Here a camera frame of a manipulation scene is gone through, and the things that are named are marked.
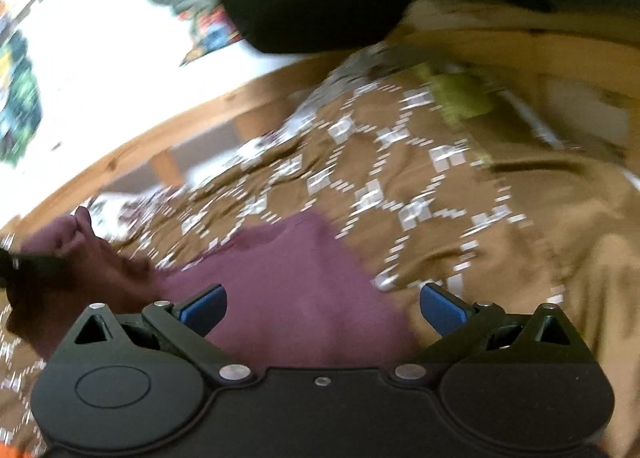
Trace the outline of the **maroon long-sleeve shirt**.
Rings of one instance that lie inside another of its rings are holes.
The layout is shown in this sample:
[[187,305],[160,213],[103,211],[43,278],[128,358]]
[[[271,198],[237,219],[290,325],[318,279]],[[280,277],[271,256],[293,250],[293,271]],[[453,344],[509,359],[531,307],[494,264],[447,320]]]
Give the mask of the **maroon long-sleeve shirt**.
[[8,326],[50,358],[80,313],[104,303],[137,314],[157,300],[181,303],[222,285],[228,306],[209,332],[213,345],[256,368],[388,366],[418,346],[405,313],[314,212],[239,230],[186,265],[158,268],[115,251],[87,209],[55,218],[14,253],[56,256],[65,281],[6,290]]

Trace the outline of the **brown PF-patterned duvet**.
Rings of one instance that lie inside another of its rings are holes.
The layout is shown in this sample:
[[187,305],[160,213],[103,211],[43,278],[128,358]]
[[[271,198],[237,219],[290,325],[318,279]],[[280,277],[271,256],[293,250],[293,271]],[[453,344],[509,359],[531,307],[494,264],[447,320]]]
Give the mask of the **brown PF-patterned duvet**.
[[[158,268],[186,265],[241,229],[320,215],[373,287],[398,306],[416,351],[438,339],[419,290],[437,283],[469,303],[516,314],[562,306],[611,382],[603,438],[639,452],[639,192],[611,163],[553,149],[506,100],[453,129],[412,69],[322,106],[311,131],[237,183],[222,176],[128,239],[104,239]],[[44,452],[30,392],[49,358],[12,333],[1,298],[1,441]]]

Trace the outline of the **anime boy poster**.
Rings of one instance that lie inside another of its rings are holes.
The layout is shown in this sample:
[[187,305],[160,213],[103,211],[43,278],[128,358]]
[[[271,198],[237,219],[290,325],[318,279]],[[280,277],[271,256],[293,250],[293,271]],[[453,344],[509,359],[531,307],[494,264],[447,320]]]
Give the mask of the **anime boy poster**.
[[27,51],[20,31],[1,46],[1,162],[13,167],[24,157],[42,120],[38,83]]

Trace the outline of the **orange cloth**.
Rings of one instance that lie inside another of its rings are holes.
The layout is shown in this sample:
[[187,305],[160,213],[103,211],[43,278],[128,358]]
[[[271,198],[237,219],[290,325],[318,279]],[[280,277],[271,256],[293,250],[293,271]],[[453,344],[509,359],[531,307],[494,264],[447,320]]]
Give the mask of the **orange cloth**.
[[32,455],[29,452],[24,452],[24,450],[1,442],[0,458],[32,458]]

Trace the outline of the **green pillow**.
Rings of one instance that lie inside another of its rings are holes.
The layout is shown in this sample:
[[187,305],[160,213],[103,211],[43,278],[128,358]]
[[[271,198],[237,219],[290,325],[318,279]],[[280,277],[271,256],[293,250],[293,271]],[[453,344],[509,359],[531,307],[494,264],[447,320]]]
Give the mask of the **green pillow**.
[[453,129],[495,109],[495,99],[469,72],[436,73],[427,63],[417,64],[413,71],[427,85],[439,115]]

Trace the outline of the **wooden bed frame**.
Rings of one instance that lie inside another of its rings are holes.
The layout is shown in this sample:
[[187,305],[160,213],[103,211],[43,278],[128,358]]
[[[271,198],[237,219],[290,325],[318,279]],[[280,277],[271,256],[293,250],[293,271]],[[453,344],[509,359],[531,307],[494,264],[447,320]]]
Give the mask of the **wooden bed frame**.
[[566,110],[604,117],[625,112],[620,152],[629,170],[638,169],[636,20],[420,0],[388,40],[360,51],[288,60],[229,48],[198,72],[203,97],[178,96],[163,82],[143,88],[140,109],[92,106],[86,121],[68,128],[61,150],[26,167],[14,184],[2,185],[2,233],[25,236],[145,165],[157,184],[180,187],[184,174],[176,151],[213,129],[232,125],[250,141],[285,121],[306,121],[345,92],[361,94],[423,61],[486,70],[544,119],[537,129],[541,137],[559,128]]

